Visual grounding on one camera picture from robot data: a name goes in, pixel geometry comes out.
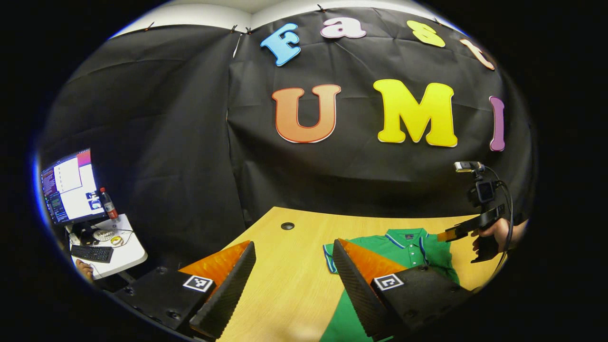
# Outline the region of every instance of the human hand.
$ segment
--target human hand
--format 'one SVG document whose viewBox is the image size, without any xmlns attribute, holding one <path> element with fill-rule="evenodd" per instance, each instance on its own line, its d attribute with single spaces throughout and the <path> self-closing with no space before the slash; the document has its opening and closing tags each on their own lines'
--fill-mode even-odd
<svg viewBox="0 0 608 342">
<path fill-rule="evenodd" d="M 514 246 L 521 239 L 524 234 L 524 230 L 527 223 L 528 220 L 525 220 L 521 224 L 513 226 L 513 233 L 511 235 L 511 241 L 509 243 L 509 246 Z M 493 225 L 491 225 L 488 229 L 484 231 L 476 229 L 475 231 L 473 231 L 471 236 L 494 236 L 494 239 L 496 239 L 496 242 L 498 243 L 498 252 L 500 253 L 505 249 L 506 236 L 508 234 L 509 221 L 504 218 L 500 218 L 498 219 L 498 221 L 496 221 Z M 473 241 L 473 250 L 475 251 L 475 254 L 479 254 L 479 237 L 475 239 L 475 241 Z"/>
<path fill-rule="evenodd" d="M 509 233 L 509 221 L 504 218 L 499 218 L 493 225 L 486 230 L 476 229 L 473 231 L 471 236 L 488 237 L 494 236 L 494 239 L 498 243 L 498 252 L 505 250 L 506 236 Z M 475 254 L 479 254 L 479 239 L 473 241 L 473 250 Z"/>
<path fill-rule="evenodd" d="M 76 259 L 76 268 L 85 276 L 85 278 L 89 281 L 93 280 L 93 268 L 90 264 L 84 263 L 80 259 Z"/>
</svg>

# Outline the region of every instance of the white desk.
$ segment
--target white desk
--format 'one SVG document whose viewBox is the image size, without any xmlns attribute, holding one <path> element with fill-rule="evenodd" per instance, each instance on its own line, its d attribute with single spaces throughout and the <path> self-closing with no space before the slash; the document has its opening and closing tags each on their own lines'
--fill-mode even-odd
<svg viewBox="0 0 608 342">
<path fill-rule="evenodd" d="M 84 260 L 85 263 L 93 264 L 93 280 L 100 279 L 103 277 L 110 276 L 112 274 L 116 274 L 122 272 L 130 267 L 133 267 L 139 263 L 146 261 L 148 258 L 148 253 L 143 250 L 141 243 L 137 239 L 137 236 L 132 231 L 131 224 L 126 217 L 126 214 L 120 214 L 120 221 L 116 224 L 116 227 L 112 226 L 112 220 L 103 221 L 97 225 L 95 228 L 100 228 L 104 230 L 112 230 L 112 229 L 124 229 L 117 230 L 114 232 L 114 236 L 121 236 L 124 240 L 124 244 L 122 246 L 114 246 L 108 241 L 99 242 L 96 246 L 109 246 L 115 247 L 112 252 L 112 258 L 110 259 L 110 263 L 104 262 L 94 262 L 90 260 Z M 74 266 L 76 266 L 77 257 L 72 256 L 72 262 Z"/>
</svg>

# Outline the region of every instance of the blue letter f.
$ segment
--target blue letter f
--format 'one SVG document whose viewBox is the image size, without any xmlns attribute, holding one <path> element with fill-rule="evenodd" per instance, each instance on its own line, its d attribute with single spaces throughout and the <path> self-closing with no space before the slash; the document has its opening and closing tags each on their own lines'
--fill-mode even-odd
<svg viewBox="0 0 608 342">
<path fill-rule="evenodd" d="M 287 63 L 290 59 L 300 53 L 301 48 L 288 45 L 288 43 L 295 44 L 300 41 L 300 38 L 295 33 L 291 32 L 297 28 L 298 25 L 296 24 L 285 24 L 260 43 L 261 47 L 268 47 L 277 57 L 277 66 Z M 285 37 L 281 39 L 281 34 L 283 33 L 285 33 Z"/>
</svg>

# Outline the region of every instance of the plastic bottle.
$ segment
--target plastic bottle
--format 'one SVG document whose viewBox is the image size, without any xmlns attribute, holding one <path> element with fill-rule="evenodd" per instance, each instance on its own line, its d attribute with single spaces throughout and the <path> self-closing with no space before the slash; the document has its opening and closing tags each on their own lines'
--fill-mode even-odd
<svg viewBox="0 0 608 342">
<path fill-rule="evenodd" d="M 104 209 L 106 209 L 106 212 L 108 213 L 108 217 L 112 219 L 113 223 L 117 223 L 118 221 L 120 221 L 118 212 L 116 211 L 116 208 L 112 203 L 112 199 L 106 192 L 106 188 L 100 188 L 99 191 L 101 192 L 102 204 Z"/>
</svg>

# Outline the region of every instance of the white ceiling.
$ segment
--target white ceiling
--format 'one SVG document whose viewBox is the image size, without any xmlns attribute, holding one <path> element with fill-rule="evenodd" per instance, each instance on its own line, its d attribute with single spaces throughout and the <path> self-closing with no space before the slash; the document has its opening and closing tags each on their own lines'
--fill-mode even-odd
<svg viewBox="0 0 608 342">
<path fill-rule="evenodd" d="M 284 0 L 172 0 L 159 7 L 184 4 L 208 4 L 231 7 L 247 13 L 257 13 L 260 10 L 276 5 Z"/>
</svg>

